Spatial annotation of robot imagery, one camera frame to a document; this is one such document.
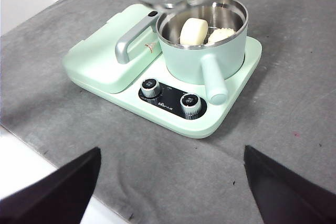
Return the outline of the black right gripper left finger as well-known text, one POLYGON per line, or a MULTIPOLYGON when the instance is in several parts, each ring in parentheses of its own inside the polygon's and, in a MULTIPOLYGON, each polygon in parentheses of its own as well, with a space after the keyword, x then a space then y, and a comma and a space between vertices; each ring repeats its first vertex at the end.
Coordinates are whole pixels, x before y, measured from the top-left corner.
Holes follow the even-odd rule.
POLYGON ((80 223, 95 190, 101 150, 94 147, 1 200, 1 223, 80 223))

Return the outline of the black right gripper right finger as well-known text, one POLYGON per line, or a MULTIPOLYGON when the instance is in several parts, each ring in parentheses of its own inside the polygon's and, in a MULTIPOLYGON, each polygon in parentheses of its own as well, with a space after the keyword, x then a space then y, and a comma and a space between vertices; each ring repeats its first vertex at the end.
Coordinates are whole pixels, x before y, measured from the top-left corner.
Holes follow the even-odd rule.
POLYGON ((264 223, 335 223, 335 194, 247 145, 244 167, 264 223))

